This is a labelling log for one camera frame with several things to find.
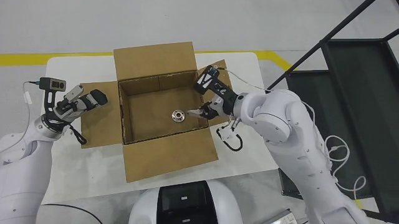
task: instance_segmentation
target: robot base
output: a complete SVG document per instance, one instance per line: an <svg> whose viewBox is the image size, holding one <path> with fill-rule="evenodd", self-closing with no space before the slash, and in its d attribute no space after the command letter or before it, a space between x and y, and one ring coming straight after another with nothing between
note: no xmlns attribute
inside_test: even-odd
<svg viewBox="0 0 399 224"><path fill-rule="evenodd" d="M237 201L215 180L153 188L134 204L129 224L243 224Z"/></svg>

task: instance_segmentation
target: white table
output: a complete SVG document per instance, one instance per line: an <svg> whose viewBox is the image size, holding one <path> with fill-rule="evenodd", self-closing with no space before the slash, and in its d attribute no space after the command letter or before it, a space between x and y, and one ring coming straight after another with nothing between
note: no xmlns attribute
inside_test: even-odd
<svg viewBox="0 0 399 224"><path fill-rule="evenodd" d="M198 68L221 59L226 61L229 70L242 79L263 87L257 57L251 52L196 54ZM47 63L46 76L66 80L67 92L79 83L117 80L113 56L55 57ZM232 75L230 75L230 79L236 93L263 93L262 90L253 88ZM56 100L61 100L63 95L63 93L57 93ZM80 130L80 119L77 119L73 125ZM52 148L51 180L43 203L229 177L277 168L262 138L252 128L239 124L236 132L244 141L243 149L239 152L231 151L222 143L215 133L216 128L217 126L211 127L211 132L219 157L218 161L132 183L126 182L122 144L81 149L75 136L71 135L68 130Z"/></svg>

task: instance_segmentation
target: floor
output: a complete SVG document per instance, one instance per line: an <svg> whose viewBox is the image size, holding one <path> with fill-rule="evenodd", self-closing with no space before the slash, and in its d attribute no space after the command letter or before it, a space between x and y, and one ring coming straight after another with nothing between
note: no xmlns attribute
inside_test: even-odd
<svg viewBox="0 0 399 224"><path fill-rule="evenodd" d="M109 52L115 48L193 41L197 51L273 50L294 63L363 0L0 0L0 53ZM399 26L394 0L378 0L337 37L382 37ZM399 56L399 38L390 42ZM280 75L259 61L265 85ZM323 69L321 53L301 69ZM45 66L0 66L0 137L23 131L25 80ZM31 118L42 92L29 90ZM282 197L277 171L221 179L238 199L245 223L261 223L291 208L305 220L304 203ZM140 192L69 202L94 212L103 223L127 223ZM85 213L42 206L38 223L95 223Z"/></svg>

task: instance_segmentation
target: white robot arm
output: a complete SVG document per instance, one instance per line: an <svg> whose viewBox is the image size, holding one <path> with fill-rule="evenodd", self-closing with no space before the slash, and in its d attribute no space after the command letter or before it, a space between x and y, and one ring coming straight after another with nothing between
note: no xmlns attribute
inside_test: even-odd
<svg viewBox="0 0 399 224"><path fill-rule="evenodd" d="M264 139L281 170L295 183L307 206L310 224L365 224L368 218L345 196L331 175L324 142L300 98L289 90L235 94L208 66L195 89L216 93L211 102L188 114L212 119L227 116L251 126Z"/></svg>
<svg viewBox="0 0 399 224"><path fill-rule="evenodd" d="M46 91L46 113L31 122L26 133L9 134L0 140L0 224L36 222L50 182L53 142L85 111L107 103L107 97L99 90L81 97L83 88L77 85L55 105L55 93L65 91L65 81L41 78L36 84ZM85 139L71 129L84 143Z"/></svg>

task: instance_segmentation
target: cardboard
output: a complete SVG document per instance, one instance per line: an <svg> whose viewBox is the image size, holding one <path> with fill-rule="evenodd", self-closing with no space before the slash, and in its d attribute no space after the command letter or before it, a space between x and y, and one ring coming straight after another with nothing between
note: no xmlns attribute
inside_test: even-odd
<svg viewBox="0 0 399 224"><path fill-rule="evenodd" d="M108 99L108 103L103 107L91 110L82 115L82 135L87 139L87 144L82 145L82 148L120 144L122 129L120 127L121 118L118 82L88 83L81 85L84 88L84 94L88 94L94 89L100 89L107 95Z"/></svg>
<svg viewBox="0 0 399 224"><path fill-rule="evenodd" d="M126 180L134 182L218 159L209 129L123 146Z"/></svg>
<svg viewBox="0 0 399 224"><path fill-rule="evenodd" d="M88 139L82 148L123 144L127 182L218 159L208 127L228 119L171 118L174 110L197 109L213 97L193 89L199 71L192 43L118 49L114 58L118 81L82 84L85 92L99 89L108 98L82 117ZM231 86L226 71L219 78Z"/></svg>
<svg viewBox="0 0 399 224"><path fill-rule="evenodd" d="M197 69L191 42L117 49L113 57L118 80Z"/></svg>

